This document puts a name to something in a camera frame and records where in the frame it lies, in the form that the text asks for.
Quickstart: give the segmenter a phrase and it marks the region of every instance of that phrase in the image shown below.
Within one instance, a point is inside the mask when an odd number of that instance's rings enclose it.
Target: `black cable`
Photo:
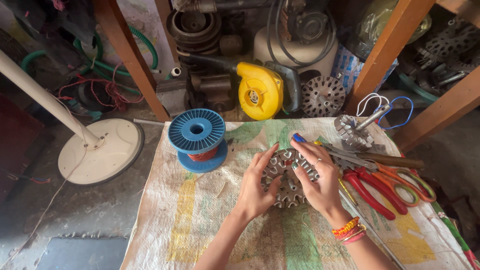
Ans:
[[[273,54],[272,50],[272,44],[270,43],[270,22],[272,21],[272,12],[273,12],[273,7],[275,6],[275,1],[272,2],[272,5],[270,6],[270,10],[268,11],[268,19],[267,19],[267,48],[268,52],[270,53],[270,56],[272,57],[272,60],[276,63],[278,63],[278,60],[275,58],[275,55]]]
[[[295,66],[294,68],[307,67],[307,66],[313,65],[313,64],[317,63],[318,61],[322,60],[325,56],[327,56],[327,54],[332,49],[333,45],[335,44],[335,39],[336,39],[336,24],[335,24],[335,21],[333,20],[333,17],[331,15],[331,13],[329,11],[326,11],[326,13],[327,13],[327,15],[330,19],[330,24],[329,24],[330,31],[328,33],[327,41],[325,43],[325,47],[323,48],[322,52],[313,61],[300,62],[287,51],[287,49],[283,45],[283,43],[280,39],[280,36],[279,36],[278,21],[279,21],[280,13],[282,11],[282,7],[283,7],[284,3],[285,3],[285,0],[279,0],[278,1],[278,9],[277,9],[276,21],[275,21],[276,40],[277,40],[277,43],[280,46],[280,48],[282,49],[282,51],[284,52],[284,54],[288,58],[290,58],[294,63],[299,64],[298,66]],[[270,7],[269,20],[268,20],[268,24],[267,24],[267,47],[268,47],[268,52],[270,53],[270,56],[272,57],[272,59],[274,61],[278,62],[276,60],[275,56],[273,55],[272,47],[271,47],[271,44],[270,44],[270,31],[269,31],[270,29],[269,29],[269,26],[270,26],[270,18],[271,18],[271,13],[273,11],[273,6],[274,5],[272,3],[272,6]]]

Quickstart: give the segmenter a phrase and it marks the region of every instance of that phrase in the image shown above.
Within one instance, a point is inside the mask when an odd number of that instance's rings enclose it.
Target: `orange scissors handle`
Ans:
[[[425,182],[423,181],[420,177],[416,176],[414,173],[410,172],[409,170],[405,169],[398,169],[398,168],[391,168],[385,165],[382,165],[380,163],[375,163],[378,166],[378,170],[393,179],[399,181],[400,183],[410,187],[417,193],[418,197],[422,199],[423,201],[426,202],[434,202],[437,199],[437,195],[433,191],[433,189]],[[398,173],[405,174],[409,177],[411,177],[419,186],[421,186],[425,191],[427,192],[428,195],[425,195],[421,190],[419,190],[414,184],[410,183],[409,181],[403,179],[398,175]]]
[[[381,172],[372,172],[372,176],[375,177],[375,179],[377,179],[378,181],[382,182],[384,185],[386,185],[395,194],[395,196],[397,196],[400,199],[400,201],[402,201],[402,203],[406,207],[415,207],[420,203],[419,196],[409,186],[404,185],[404,184],[400,184],[397,181],[391,179],[390,177],[388,177],[387,175],[385,175]],[[396,188],[401,188],[401,189],[407,191],[408,193],[410,193],[413,196],[413,202],[407,202],[406,200],[404,200],[398,194],[398,192],[396,191]]]

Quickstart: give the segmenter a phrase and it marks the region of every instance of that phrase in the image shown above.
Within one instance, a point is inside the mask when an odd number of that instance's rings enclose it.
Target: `ring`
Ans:
[[[317,164],[318,162],[321,162],[322,159],[318,159],[317,162],[315,162],[314,164],[312,164],[312,166],[315,166],[315,164]]]

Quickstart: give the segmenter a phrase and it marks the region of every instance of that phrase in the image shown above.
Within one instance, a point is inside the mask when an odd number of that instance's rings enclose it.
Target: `forearm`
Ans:
[[[343,208],[334,209],[325,217],[334,229],[340,229],[352,220],[352,216]],[[359,270],[396,270],[392,261],[368,236],[347,244],[345,247]]]
[[[241,214],[232,212],[226,216],[212,242],[193,269],[224,269],[235,243],[248,223],[249,221]]]

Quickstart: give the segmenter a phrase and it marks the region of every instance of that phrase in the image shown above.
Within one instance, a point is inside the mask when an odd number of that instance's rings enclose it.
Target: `wooden shelf post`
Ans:
[[[398,2],[347,96],[345,111],[348,114],[355,115],[357,104],[375,90],[433,4],[435,0]]]
[[[393,140],[403,152],[412,150],[480,105],[480,67],[459,81],[421,114],[403,126]]]
[[[170,118],[156,97],[156,81],[128,28],[116,0],[94,0],[95,17],[159,121]]]

